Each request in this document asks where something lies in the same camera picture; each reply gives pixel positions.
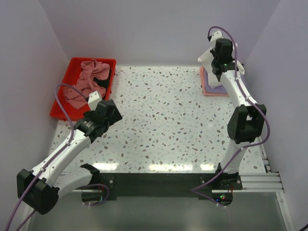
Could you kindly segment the white t-shirt red print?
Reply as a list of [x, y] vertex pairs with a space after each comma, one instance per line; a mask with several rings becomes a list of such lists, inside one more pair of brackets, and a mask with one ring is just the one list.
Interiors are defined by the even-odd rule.
[[244, 66], [239, 62], [235, 61], [233, 58], [233, 53], [235, 53], [235, 45], [229, 39], [219, 38], [216, 40], [215, 45], [207, 49], [199, 58], [198, 62], [201, 63], [207, 72], [208, 85], [211, 88], [220, 87], [222, 84], [220, 82], [221, 76], [227, 71], [237, 71], [237, 76], [244, 75]]

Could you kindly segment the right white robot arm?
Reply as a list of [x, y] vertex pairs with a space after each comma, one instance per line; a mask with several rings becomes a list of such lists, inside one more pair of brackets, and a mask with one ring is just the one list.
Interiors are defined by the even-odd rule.
[[227, 125], [230, 142], [226, 154], [218, 165], [216, 176], [205, 185], [215, 184], [220, 189], [226, 189], [232, 181], [236, 181], [246, 150], [257, 145], [254, 141], [262, 133], [267, 109], [251, 97], [243, 83], [232, 57], [232, 41], [227, 38], [217, 39], [211, 53], [212, 72], [227, 91], [234, 111]]

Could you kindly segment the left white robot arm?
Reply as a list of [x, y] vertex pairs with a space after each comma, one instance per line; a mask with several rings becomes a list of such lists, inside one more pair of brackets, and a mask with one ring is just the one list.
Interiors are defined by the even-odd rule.
[[17, 174], [18, 198], [42, 215], [50, 212], [63, 191], [62, 187], [56, 186], [63, 170], [121, 119], [122, 115], [113, 100], [98, 102], [94, 110], [85, 112], [84, 117], [76, 122], [73, 134], [52, 154], [30, 171], [22, 169]]

